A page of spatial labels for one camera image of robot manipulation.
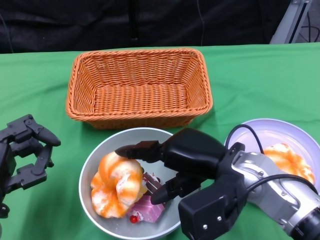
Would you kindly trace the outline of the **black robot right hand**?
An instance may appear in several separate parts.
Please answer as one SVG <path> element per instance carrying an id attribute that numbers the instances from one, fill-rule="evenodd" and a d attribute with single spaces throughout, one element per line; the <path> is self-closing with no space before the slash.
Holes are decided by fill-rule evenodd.
<path id="1" fill-rule="evenodd" d="M 127 159 L 139 159 L 149 164 L 163 162 L 176 176 L 151 195 L 153 205 L 181 198 L 200 188 L 207 179 L 214 179 L 217 167 L 225 155 L 225 147 L 215 138 L 193 128 L 184 128 L 163 143 L 141 141 L 122 146 L 115 153 Z"/>

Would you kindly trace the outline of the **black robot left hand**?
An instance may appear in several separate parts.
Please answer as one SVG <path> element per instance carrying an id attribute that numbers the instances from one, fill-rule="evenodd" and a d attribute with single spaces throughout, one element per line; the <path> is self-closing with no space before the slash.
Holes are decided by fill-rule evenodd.
<path id="1" fill-rule="evenodd" d="M 0 208 L 7 194 L 22 188 L 29 189 L 47 180 L 47 168 L 52 168 L 54 147 L 61 141 L 50 130 L 27 114 L 7 124 L 0 131 Z M 17 168 L 16 157 L 35 155 L 35 163 Z"/>

